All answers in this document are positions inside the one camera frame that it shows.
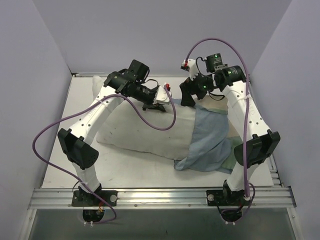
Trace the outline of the white pillow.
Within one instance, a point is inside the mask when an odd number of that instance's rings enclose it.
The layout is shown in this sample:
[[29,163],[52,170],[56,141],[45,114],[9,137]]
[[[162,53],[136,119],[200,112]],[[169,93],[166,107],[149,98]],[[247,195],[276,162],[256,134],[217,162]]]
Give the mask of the white pillow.
[[165,105],[164,112],[151,109],[143,111],[141,102],[135,99],[132,102],[139,113],[124,100],[100,127],[96,141],[171,160],[186,158],[195,126],[195,109],[181,106],[176,99],[174,116],[171,105]]

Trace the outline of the blue pillowcase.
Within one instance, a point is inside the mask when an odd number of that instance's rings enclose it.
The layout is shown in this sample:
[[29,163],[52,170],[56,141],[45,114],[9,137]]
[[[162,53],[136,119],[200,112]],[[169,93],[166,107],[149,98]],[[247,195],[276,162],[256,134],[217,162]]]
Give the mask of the blue pillowcase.
[[234,149],[243,143],[228,119],[227,99],[210,96],[195,99],[195,122],[189,153],[174,162],[174,169],[199,172],[219,171],[230,174],[235,165]]

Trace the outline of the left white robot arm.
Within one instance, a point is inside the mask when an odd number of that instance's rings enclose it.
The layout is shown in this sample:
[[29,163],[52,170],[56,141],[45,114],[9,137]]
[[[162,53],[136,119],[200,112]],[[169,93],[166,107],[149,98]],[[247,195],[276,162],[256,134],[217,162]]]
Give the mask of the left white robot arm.
[[133,60],[129,68],[113,71],[104,80],[92,104],[78,113],[79,120],[57,133],[62,152],[72,163],[84,192],[83,200],[90,206],[101,201],[102,186],[95,169],[99,152],[91,144],[103,123],[129,98],[141,102],[145,109],[160,111],[164,111],[164,105],[172,103],[169,84],[152,89],[144,85],[149,72],[150,68],[137,60]]

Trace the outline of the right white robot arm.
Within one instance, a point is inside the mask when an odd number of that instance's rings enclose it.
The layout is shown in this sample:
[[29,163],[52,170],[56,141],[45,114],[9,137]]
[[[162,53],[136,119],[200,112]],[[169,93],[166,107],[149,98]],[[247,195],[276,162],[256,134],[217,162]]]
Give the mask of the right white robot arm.
[[200,72],[197,59],[182,62],[188,78],[179,85],[180,104],[210,113],[215,120],[225,118],[231,110],[238,121],[237,128],[229,127],[226,119],[222,122],[227,132],[242,140],[234,147],[235,165],[221,193],[222,200],[232,205],[239,200],[240,191],[249,197],[251,176],[272,155],[281,137],[263,120],[249,90],[249,76],[241,66],[224,64],[219,53],[203,58],[203,62],[207,74]]

